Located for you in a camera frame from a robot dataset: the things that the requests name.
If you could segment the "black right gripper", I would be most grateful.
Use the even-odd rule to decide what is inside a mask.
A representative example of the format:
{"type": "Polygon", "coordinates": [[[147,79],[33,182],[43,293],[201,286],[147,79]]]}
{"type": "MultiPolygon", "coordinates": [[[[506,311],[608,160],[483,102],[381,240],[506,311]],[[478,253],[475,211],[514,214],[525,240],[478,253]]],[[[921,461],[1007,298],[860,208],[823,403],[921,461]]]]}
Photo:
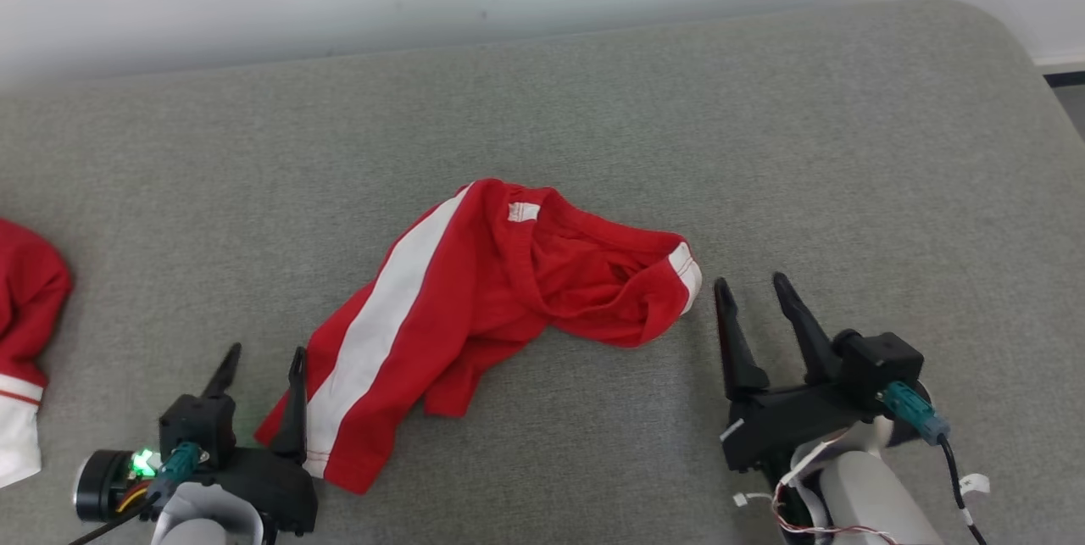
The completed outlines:
{"type": "Polygon", "coordinates": [[[770,378],[754,360],[737,320],[732,290],[725,278],[714,282],[722,379],[733,428],[722,441],[722,453],[728,469],[740,473],[760,470],[779,453],[888,413],[875,392],[838,376],[840,356],[789,278],[775,272],[773,287],[797,337],[805,366],[802,386],[768,390],[770,378]]]}

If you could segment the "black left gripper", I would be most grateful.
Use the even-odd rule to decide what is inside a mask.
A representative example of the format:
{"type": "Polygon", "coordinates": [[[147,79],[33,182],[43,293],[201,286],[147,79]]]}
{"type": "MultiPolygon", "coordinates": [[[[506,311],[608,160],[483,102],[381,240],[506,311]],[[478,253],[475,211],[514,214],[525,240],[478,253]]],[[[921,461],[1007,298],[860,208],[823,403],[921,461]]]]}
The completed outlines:
{"type": "MultiPolygon", "coordinates": [[[[201,393],[201,398],[222,398],[232,386],[242,354],[233,343],[201,393]]],[[[219,468],[200,468],[202,486],[220,486],[255,507],[263,538],[280,533],[305,537],[315,530],[319,502],[312,476],[302,465],[307,459],[306,348],[297,347],[288,368],[288,393],[271,451],[237,448],[219,468]]]]}

